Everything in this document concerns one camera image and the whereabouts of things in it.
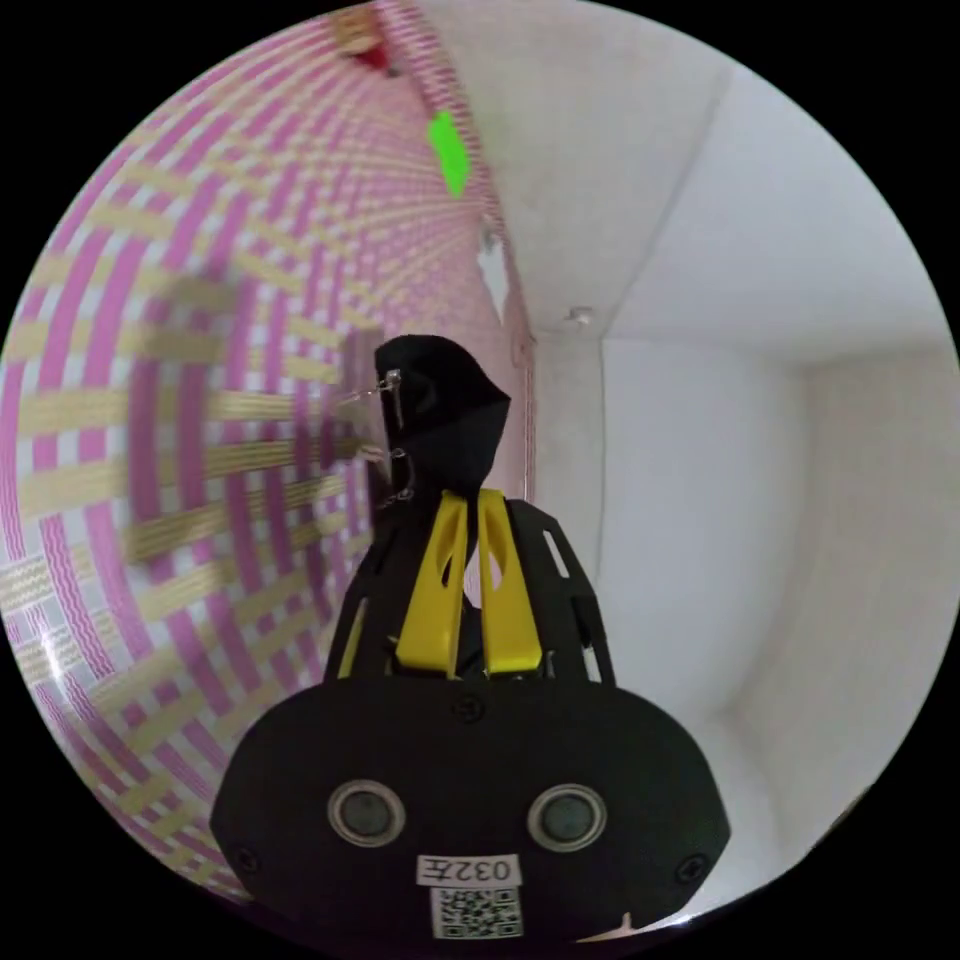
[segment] yellow robot part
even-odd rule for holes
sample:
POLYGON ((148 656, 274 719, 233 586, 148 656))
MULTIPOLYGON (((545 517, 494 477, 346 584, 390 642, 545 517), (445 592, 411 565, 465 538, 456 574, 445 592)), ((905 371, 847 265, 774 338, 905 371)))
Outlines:
POLYGON ((499 490, 481 490, 477 501, 480 589, 483 605, 483 654, 487 673, 527 673, 540 666, 537 635, 523 568, 510 528, 507 505, 499 490), (490 558, 500 569, 494 586, 490 558))
POLYGON ((466 562, 467 502, 445 492, 397 644, 402 667, 456 675, 466 562))

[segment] label sticker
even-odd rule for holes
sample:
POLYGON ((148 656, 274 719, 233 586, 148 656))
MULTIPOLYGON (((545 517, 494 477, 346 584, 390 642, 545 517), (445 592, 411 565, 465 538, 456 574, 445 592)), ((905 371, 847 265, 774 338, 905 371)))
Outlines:
POLYGON ((515 853, 498 857, 417 857, 420 887, 497 890, 522 883, 520 858, 515 853))
POLYGON ((523 936, 516 887, 463 890, 432 887, 430 911, 436 940, 502 940, 523 936))

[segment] screw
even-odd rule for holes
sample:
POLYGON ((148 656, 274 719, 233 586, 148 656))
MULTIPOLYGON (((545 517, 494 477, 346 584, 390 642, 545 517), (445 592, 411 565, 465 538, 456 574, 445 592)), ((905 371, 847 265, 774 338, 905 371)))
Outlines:
POLYGON ((465 693, 453 705, 453 715, 461 723, 476 723, 484 712, 483 701, 472 693, 465 693))
POLYGON ((677 867, 677 883, 693 883, 699 880, 707 872, 707 858, 702 853, 695 853, 687 857, 679 867, 677 867))
POLYGON ((260 858, 247 847, 239 847, 236 852, 237 866, 244 873, 258 873, 260 870, 260 858))

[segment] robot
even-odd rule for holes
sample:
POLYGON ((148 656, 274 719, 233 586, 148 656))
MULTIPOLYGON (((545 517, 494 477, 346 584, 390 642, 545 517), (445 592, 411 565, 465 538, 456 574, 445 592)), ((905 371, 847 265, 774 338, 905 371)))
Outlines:
POLYGON ((444 955, 670 916, 730 837, 706 759, 617 687, 560 524, 483 488, 509 398, 441 337, 389 341, 376 367, 408 495, 378 512, 325 681, 231 760, 211 821, 230 865, 298 929, 444 955))

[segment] white ceiling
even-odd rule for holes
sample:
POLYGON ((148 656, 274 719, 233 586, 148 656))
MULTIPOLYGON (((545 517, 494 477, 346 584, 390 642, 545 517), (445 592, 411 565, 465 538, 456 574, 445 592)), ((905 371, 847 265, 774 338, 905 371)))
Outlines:
POLYGON ((421 0, 461 74, 538 331, 816 362, 949 335, 892 211, 723 54, 584 0, 421 0))

